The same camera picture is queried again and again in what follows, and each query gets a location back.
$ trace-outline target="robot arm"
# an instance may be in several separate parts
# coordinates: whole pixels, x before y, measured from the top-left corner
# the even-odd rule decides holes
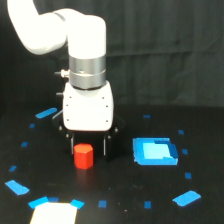
[[[66,43],[66,26],[59,14],[39,15],[33,0],[8,0],[7,3],[12,24],[28,51],[42,55],[57,50]],[[75,10],[70,11],[73,17],[84,16]]]
[[[25,48],[42,55],[63,47],[69,55],[93,59],[106,54],[106,24],[97,16],[73,9],[39,15],[33,0],[7,0],[12,24]]]

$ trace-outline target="blue tape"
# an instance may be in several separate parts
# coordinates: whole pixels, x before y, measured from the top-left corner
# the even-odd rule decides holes
[[[170,150],[170,155],[173,157],[173,158],[178,158],[178,152],[177,152],[177,148],[174,144],[167,144],[168,147],[169,147],[169,150]]]
[[[106,201],[99,201],[98,207],[99,208],[106,208],[107,207],[107,202]]]
[[[182,152],[183,152],[184,155],[188,155],[187,149],[182,149]]]
[[[169,138],[136,138],[133,139],[134,161],[140,165],[177,165],[177,158],[145,159],[143,144],[170,142]]]
[[[184,131],[183,130],[179,130],[178,131],[180,135],[184,135]]]
[[[191,173],[185,173],[185,178],[186,179],[191,179],[192,177],[191,177]]]
[[[30,128],[34,128],[35,127],[35,124],[30,124]]]
[[[58,202],[58,198],[56,198],[56,197],[51,197],[51,198],[48,198],[48,201],[49,201],[49,202]]]
[[[21,147],[27,147],[27,145],[28,145],[28,142],[23,142]]]
[[[17,195],[22,195],[22,194],[26,194],[27,192],[29,192],[29,189],[18,184],[16,181],[11,180],[9,182],[5,183],[7,187],[9,187],[14,193],[16,193]]]
[[[71,205],[73,205],[74,207],[77,207],[78,209],[82,208],[84,204],[85,204],[84,202],[77,201],[77,200],[73,200],[71,202]]]
[[[28,203],[28,205],[30,206],[30,208],[34,209],[36,208],[38,205],[44,204],[46,202],[49,202],[47,197],[43,197],[43,198],[39,198],[35,201],[31,201]]]
[[[201,198],[201,195],[197,194],[194,191],[188,191],[187,193],[182,194],[177,198],[174,198],[173,201],[176,202],[179,206],[183,207],[199,198]]]
[[[47,117],[48,115],[53,114],[55,112],[57,112],[57,109],[56,108],[51,108],[49,110],[45,110],[45,111],[37,114],[36,117],[41,119],[41,118]]]
[[[151,208],[151,202],[150,201],[145,201],[144,208],[150,209]]]
[[[150,118],[150,115],[143,115],[144,118]]]
[[[9,171],[10,171],[10,172],[13,172],[13,171],[16,170],[16,168],[17,168],[17,166],[11,166],[11,168],[9,169]]]
[[[169,147],[166,144],[143,143],[145,159],[163,159],[170,157]]]

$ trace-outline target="black background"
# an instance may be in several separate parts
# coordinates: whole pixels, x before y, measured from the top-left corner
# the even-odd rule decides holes
[[[35,0],[40,14],[73,8],[107,23],[107,79],[116,104],[223,106],[222,0]],[[29,53],[0,2],[1,101],[54,102],[67,49]]]
[[[127,126],[113,142],[110,163],[103,159],[99,133],[78,135],[76,143],[94,146],[95,164],[87,172],[76,169],[69,141],[51,117],[34,116],[60,108],[55,93],[63,85],[53,73],[68,68],[67,49],[29,53],[9,20],[6,1],[0,1],[0,116],[7,107],[0,119],[0,222],[29,223],[33,210],[27,203],[48,196],[84,201],[77,223],[223,223],[224,111],[199,107],[224,105],[224,2],[36,0],[35,5],[41,14],[68,7],[105,19],[107,78],[120,104],[115,112]],[[136,137],[169,137],[180,156],[178,166],[134,163]],[[20,147],[23,141],[27,148]],[[10,173],[12,165],[17,170]],[[185,172],[192,173],[191,181]],[[30,192],[17,197],[4,185],[11,179]],[[172,199],[188,190],[202,199],[179,208]],[[107,209],[98,208],[99,200],[107,200]],[[152,202],[151,210],[144,209],[144,201]]]

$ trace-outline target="blue square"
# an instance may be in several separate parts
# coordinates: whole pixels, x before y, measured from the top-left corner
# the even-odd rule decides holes
[[[73,200],[71,202],[71,205],[73,205],[74,207],[77,207],[78,209],[82,208],[82,206],[84,205],[84,202],[81,201],[77,201],[77,200]]]
[[[183,152],[184,155],[188,155],[187,149],[182,149],[182,152]]]
[[[15,169],[17,168],[17,166],[11,166],[11,168],[9,169],[10,172],[15,171]]]
[[[191,179],[191,173],[185,173],[185,178],[186,179]]]
[[[133,151],[134,151],[134,161],[137,162],[140,165],[177,165],[178,159],[173,158],[170,155],[169,146],[167,144],[170,143],[169,138],[136,138],[133,139]],[[155,148],[158,149],[158,147],[162,147],[161,145],[165,145],[166,149],[168,148],[167,155],[163,155],[161,158],[154,158],[150,159],[151,155],[148,155],[148,149],[153,149],[155,151]]]
[[[183,130],[179,130],[178,131],[180,135],[184,135],[184,131]]]
[[[48,198],[49,202],[58,202],[58,198],[55,198],[55,197],[51,197],[51,198]]]
[[[106,208],[107,207],[107,202],[106,201],[99,201],[98,207],[99,208]]]
[[[23,142],[21,147],[27,147],[27,145],[28,145],[28,142]]]
[[[150,209],[151,208],[151,202],[150,201],[145,201],[145,208]]]
[[[143,143],[145,159],[171,158],[169,147],[166,144]]]

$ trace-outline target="blue tape marker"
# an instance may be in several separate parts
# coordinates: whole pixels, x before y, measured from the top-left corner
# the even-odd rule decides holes
[[[99,201],[98,207],[99,208],[106,208],[107,207],[107,202],[106,201]]]
[[[150,209],[151,208],[151,202],[150,201],[145,201],[144,208]]]
[[[201,198],[201,195],[197,194],[194,191],[188,191],[187,193],[182,194],[177,198],[174,198],[173,201],[176,202],[179,206],[183,207],[199,198]]]
[[[144,118],[150,118],[150,115],[143,115]]]
[[[34,128],[35,127],[35,124],[30,124],[30,128]]]
[[[9,187],[14,193],[16,193],[17,195],[22,195],[22,194],[26,194],[29,189],[18,184],[16,181],[11,180],[9,182],[5,183],[7,187]]]
[[[184,155],[188,155],[187,149],[182,149],[182,152],[183,152]]]
[[[17,168],[17,166],[11,166],[11,168],[9,169],[9,171],[10,171],[10,172],[13,172],[13,171],[16,170],[16,168]]]
[[[179,130],[178,131],[180,135],[184,135],[184,131],[183,130]]]
[[[77,201],[77,200],[73,200],[71,202],[71,205],[73,205],[74,207],[77,207],[78,209],[82,208],[82,206],[84,205],[84,202],[81,201]]]
[[[28,145],[28,142],[23,142],[21,147],[27,147],[27,145]]]
[[[36,208],[38,205],[44,204],[46,202],[49,202],[47,197],[43,197],[43,198],[39,198],[35,201],[31,201],[28,203],[28,205],[30,206],[30,208],[34,209]]]
[[[41,119],[41,118],[47,117],[48,115],[53,114],[55,112],[57,112],[57,109],[56,108],[51,108],[49,110],[45,110],[45,111],[37,114],[36,117]]]
[[[56,197],[51,197],[51,198],[48,198],[48,201],[49,201],[49,202],[58,202],[58,198],[56,198]]]
[[[186,179],[191,179],[191,173],[185,173],[185,178]]]

